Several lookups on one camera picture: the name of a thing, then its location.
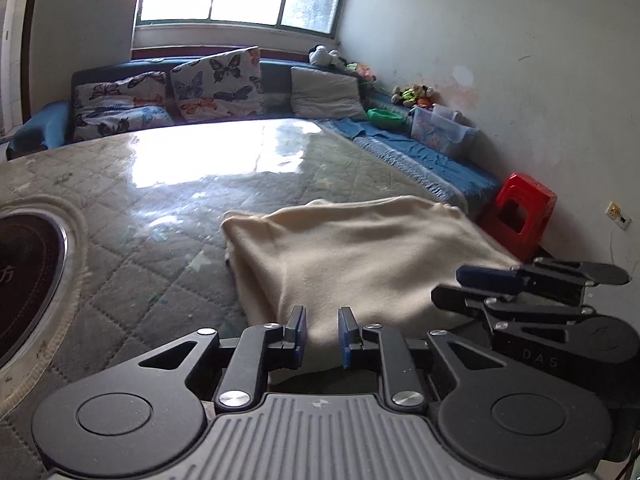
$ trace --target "sofa armrest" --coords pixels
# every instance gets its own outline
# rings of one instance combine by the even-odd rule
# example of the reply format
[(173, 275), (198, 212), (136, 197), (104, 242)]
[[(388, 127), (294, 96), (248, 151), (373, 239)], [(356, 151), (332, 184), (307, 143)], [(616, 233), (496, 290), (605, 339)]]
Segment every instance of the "sofa armrest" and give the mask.
[(43, 107), (18, 129), (9, 142), (12, 158), (64, 146), (70, 131), (70, 119), (70, 101), (56, 101)]

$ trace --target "blue sofa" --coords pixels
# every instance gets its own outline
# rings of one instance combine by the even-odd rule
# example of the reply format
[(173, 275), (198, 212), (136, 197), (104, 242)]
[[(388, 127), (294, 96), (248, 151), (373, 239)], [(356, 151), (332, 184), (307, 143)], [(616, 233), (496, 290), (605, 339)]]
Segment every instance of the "blue sofa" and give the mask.
[[(71, 93), (76, 86), (87, 83), (118, 81), (137, 74), (151, 71), (169, 72), (175, 66), (198, 59), (197, 57), (166, 57), (158, 59), (141, 59), (118, 65), (102, 66), (90, 70), (75, 72), (71, 77)], [(293, 117), (290, 106), (292, 66), (312, 67), (309, 63), (284, 61), (277, 59), (261, 59), (262, 86), (264, 88), (265, 114), (259, 119), (276, 119)], [(357, 77), (353, 72), (340, 72)], [(173, 98), (174, 91), (167, 83), (167, 97)], [(39, 110), (31, 119), (15, 133), (9, 143), (7, 157), (9, 160), (43, 150), (59, 148), (72, 141), (74, 121), (70, 100), (56, 101)]]

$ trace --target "window sill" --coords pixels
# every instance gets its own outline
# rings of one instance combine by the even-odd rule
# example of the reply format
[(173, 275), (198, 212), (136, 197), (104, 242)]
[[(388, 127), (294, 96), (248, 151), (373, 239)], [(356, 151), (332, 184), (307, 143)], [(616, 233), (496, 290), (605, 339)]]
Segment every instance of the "window sill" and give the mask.
[(157, 23), (137, 25), (133, 48), (160, 46), (258, 45), (273, 50), (306, 53), (317, 44), (338, 48), (339, 42), (325, 36), (235, 23)]

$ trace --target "folded cloth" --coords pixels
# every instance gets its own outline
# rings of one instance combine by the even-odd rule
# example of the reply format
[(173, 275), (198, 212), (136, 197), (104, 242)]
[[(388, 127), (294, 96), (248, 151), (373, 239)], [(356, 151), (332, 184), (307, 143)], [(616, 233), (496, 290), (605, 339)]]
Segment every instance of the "folded cloth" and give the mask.
[(250, 324), (283, 324), (293, 306), (306, 307), (302, 368), (274, 372), (272, 382), (340, 366), (341, 306), (360, 324), (425, 337), (468, 321), (431, 303), (433, 287), (456, 283), (459, 266), (518, 264), (459, 209), (415, 196), (313, 200), (267, 215), (229, 211), (222, 231)]

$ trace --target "wall socket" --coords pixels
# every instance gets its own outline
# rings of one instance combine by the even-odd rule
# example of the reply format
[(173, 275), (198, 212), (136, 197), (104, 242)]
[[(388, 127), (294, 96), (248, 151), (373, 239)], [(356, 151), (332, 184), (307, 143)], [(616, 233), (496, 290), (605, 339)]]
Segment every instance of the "wall socket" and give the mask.
[(623, 231), (631, 224), (631, 217), (622, 211), (622, 208), (615, 202), (609, 204), (604, 214), (611, 218)]

